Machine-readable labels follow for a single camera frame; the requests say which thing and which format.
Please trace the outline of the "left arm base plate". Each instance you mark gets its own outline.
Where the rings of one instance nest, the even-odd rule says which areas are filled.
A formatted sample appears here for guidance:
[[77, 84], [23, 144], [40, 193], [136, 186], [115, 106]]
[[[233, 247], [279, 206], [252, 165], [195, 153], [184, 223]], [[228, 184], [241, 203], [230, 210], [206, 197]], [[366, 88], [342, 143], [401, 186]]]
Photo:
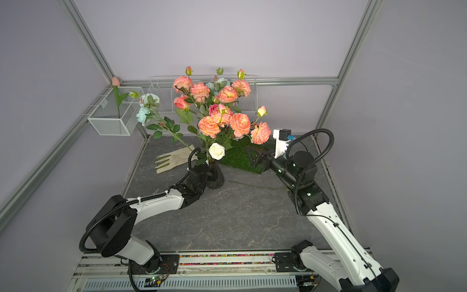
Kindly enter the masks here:
[[136, 275], [176, 274], [179, 264], [179, 254], [163, 254], [159, 256], [153, 256], [144, 265], [131, 262], [129, 267], [131, 268], [132, 274]]

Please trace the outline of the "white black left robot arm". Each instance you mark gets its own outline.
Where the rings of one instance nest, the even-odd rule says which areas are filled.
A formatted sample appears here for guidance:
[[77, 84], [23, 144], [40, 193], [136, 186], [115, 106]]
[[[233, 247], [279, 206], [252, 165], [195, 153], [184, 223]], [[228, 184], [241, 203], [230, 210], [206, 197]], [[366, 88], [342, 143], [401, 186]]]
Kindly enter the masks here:
[[212, 176], [205, 162], [192, 165], [193, 156], [199, 153], [201, 149], [197, 147], [189, 154], [186, 175], [168, 190], [134, 199], [121, 195], [111, 197], [86, 227], [79, 250], [84, 254], [127, 259], [130, 265], [139, 265], [145, 273], [158, 272], [163, 265], [160, 252], [151, 243], [133, 236], [133, 228], [141, 221], [186, 208], [199, 200]]

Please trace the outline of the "pink peony flower stem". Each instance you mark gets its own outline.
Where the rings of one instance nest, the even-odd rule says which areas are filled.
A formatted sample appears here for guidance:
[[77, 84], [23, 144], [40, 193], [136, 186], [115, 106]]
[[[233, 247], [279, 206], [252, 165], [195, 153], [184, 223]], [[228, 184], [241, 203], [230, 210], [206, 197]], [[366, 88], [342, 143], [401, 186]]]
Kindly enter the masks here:
[[266, 122], [260, 122], [259, 119], [268, 114], [266, 107], [262, 106], [256, 112], [257, 117], [250, 120], [247, 114], [219, 109], [213, 116], [221, 130], [216, 138], [225, 150], [231, 149], [235, 141], [244, 137], [248, 137], [255, 145], [262, 145], [269, 139], [271, 129]]

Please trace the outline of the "dark pink glass vase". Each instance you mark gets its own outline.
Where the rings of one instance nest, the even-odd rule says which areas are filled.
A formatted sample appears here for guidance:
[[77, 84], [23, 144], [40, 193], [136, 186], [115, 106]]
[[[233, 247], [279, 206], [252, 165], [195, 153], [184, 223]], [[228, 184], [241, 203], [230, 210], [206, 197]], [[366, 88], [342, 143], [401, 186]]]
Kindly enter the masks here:
[[219, 189], [225, 183], [225, 177], [217, 161], [209, 164], [210, 172], [207, 180], [207, 187], [210, 189]]

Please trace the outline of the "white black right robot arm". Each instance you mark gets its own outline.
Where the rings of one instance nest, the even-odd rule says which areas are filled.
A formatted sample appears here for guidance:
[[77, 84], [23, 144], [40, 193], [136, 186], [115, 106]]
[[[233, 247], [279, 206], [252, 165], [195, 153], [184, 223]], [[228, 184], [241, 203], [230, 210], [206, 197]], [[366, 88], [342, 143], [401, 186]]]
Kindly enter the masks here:
[[[291, 153], [293, 147], [306, 137], [328, 136], [328, 144], [317, 156], [308, 151]], [[274, 130], [276, 148], [262, 151], [247, 147], [254, 167], [272, 170], [288, 189], [296, 213], [306, 217], [322, 234], [337, 260], [320, 252], [304, 240], [291, 248], [295, 268], [312, 270], [340, 292], [394, 292], [400, 278], [391, 268], [383, 268], [357, 241], [340, 219], [334, 206], [315, 181], [316, 165], [332, 149], [334, 134], [325, 128], [309, 131], [292, 139], [288, 129]]]

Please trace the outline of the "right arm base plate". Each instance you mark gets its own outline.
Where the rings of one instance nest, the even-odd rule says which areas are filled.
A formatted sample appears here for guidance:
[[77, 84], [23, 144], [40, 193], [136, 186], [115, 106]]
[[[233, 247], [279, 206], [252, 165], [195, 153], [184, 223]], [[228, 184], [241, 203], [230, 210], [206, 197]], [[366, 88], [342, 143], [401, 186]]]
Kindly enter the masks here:
[[280, 273], [302, 271], [305, 268], [299, 256], [292, 251], [275, 253], [271, 260], [276, 266], [276, 271]]

